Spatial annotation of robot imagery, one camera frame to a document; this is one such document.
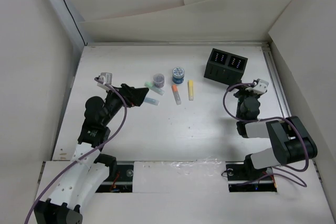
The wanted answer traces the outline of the clear jar of paper clips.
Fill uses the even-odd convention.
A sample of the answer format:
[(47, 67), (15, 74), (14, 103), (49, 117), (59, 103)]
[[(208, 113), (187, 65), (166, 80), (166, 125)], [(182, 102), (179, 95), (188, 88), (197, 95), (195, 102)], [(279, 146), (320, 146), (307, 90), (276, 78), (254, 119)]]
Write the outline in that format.
[(165, 77), (161, 73), (157, 73), (153, 76), (153, 84), (157, 88), (162, 88), (164, 87), (165, 84)]

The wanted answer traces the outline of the blue lidded round jar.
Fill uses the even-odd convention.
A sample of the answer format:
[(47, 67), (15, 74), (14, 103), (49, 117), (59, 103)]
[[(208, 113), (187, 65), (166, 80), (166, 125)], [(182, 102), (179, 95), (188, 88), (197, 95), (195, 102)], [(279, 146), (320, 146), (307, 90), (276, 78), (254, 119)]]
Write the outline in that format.
[(182, 67), (175, 67), (172, 70), (172, 81), (175, 84), (181, 84), (184, 81), (185, 70)]

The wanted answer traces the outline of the yellow highlighter pen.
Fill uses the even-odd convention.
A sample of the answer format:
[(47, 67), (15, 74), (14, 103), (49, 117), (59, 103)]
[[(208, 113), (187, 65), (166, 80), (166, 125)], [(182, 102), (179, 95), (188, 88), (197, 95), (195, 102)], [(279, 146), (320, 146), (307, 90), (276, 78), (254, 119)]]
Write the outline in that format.
[(193, 80), (188, 81), (188, 99), (190, 101), (194, 100), (194, 83), (193, 83)]

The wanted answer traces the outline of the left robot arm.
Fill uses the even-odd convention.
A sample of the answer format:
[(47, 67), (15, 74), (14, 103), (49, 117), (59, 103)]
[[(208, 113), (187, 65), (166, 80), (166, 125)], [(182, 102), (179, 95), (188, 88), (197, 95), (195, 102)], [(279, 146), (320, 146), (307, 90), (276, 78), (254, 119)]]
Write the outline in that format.
[(119, 88), (104, 87), (105, 99), (95, 96), (85, 104), (85, 120), (71, 164), (49, 183), (56, 187), (47, 200), (38, 196), (33, 204), (37, 223), (82, 223), (82, 209), (105, 180), (117, 175), (116, 158), (102, 154), (103, 147), (116, 136), (108, 124), (120, 109), (140, 106), (149, 89), (124, 83)]

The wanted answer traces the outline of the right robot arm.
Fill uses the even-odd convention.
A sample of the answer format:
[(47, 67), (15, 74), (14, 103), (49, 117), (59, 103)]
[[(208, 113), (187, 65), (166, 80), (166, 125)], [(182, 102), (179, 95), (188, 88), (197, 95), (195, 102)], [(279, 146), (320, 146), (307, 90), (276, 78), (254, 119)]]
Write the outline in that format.
[(267, 138), (271, 147), (245, 157), (241, 173), (246, 180), (254, 180), (271, 171), (274, 166), (285, 166), (299, 161), (308, 162), (318, 154), (318, 148), (297, 116), (259, 121), (263, 92), (243, 85), (237, 88), (237, 131), (243, 138)]

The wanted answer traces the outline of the blue highlighter pen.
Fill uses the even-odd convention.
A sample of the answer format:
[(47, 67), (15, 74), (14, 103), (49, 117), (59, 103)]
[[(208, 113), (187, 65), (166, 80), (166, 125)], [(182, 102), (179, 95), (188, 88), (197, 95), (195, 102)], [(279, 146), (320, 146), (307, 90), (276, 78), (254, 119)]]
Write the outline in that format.
[(159, 100), (156, 100), (156, 99), (153, 99), (153, 98), (149, 98), (149, 97), (146, 97), (144, 99), (144, 102), (148, 103), (148, 104), (151, 104), (151, 105), (159, 105)]

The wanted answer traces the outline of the green highlighter pen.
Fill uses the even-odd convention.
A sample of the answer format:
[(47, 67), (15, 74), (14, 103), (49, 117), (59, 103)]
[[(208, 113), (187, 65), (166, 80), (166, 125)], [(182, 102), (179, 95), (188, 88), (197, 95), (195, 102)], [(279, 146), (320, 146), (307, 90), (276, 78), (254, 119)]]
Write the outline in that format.
[(149, 88), (150, 90), (154, 91), (155, 93), (159, 94), (159, 95), (163, 95), (164, 94), (164, 90), (162, 90), (161, 88), (156, 87), (152, 82), (148, 82), (146, 81), (144, 83), (144, 85)]

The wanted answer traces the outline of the black two-compartment organizer box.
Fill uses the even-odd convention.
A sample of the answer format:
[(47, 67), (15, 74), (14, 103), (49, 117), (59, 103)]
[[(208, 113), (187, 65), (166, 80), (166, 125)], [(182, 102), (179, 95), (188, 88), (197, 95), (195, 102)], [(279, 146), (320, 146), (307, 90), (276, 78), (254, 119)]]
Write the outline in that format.
[(248, 59), (213, 48), (206, 64), (204, 78), (228, 86), (241, 83)]

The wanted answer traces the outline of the orange highlighter pen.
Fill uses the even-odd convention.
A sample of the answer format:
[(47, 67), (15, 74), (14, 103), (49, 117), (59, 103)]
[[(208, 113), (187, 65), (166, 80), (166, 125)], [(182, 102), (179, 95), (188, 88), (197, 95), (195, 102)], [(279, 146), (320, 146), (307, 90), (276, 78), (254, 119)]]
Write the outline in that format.
[(182, 102), (181, 102), (181, 98), (180, 98), (180, 95), (179, 95), (177, 85), (175, 85), (175, 84), (172, 85), (172, 92), (173, 92), (176, 104), (181, 105)]

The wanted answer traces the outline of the aluminium rail right side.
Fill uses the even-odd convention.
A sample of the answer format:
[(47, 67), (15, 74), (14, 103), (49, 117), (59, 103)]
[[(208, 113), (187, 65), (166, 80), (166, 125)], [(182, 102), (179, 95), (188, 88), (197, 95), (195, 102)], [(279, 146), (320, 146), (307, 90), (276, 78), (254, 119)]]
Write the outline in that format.
[(271, 78), (271, 83), (272, 86), (274, 87), (275, 93), (276, 93), (276, 97), (279, 103), (279, 107), (281, 110), (281, 114), (283, 117), (287, 118), (291, 116), (291, 112), (288, 106), (288, 102), (286, 99), (286, 95), (284, 93), (281, 81), (280, 81), (280, 76), (278, 74), (276, 65), (275, 65), (275, 61), (274, 58), (272, 56), (271, 53), (271, 48), (269, 46), (269, 44), (263, 43), (262, 45), (262, 52), (264, 54), (264, 58), (265, 58), (265, 62), (268, 68), (268, 72), (270, 74), (270, 78)]

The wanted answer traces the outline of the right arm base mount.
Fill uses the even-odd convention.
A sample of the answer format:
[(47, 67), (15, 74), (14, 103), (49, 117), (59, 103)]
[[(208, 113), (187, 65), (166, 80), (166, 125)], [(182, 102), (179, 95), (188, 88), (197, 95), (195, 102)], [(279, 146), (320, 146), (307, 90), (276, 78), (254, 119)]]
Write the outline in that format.
[(267, 176), (259, 181), (255, 179), (266, 175), (266, 169), (248, 171), (243, 162), (226, 162), (221, 176), (228, 181), (230, 193), (277, 192), (274, 178)]

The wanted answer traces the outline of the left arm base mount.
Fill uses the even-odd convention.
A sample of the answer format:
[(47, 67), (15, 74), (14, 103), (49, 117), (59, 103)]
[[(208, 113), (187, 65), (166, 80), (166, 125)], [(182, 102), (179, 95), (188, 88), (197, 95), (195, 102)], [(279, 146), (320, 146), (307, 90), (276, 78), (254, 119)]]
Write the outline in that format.
[(134, 163), (118, 163), (117, 171), (110, 175), (96, 193), (131, 193), (133, 189)]

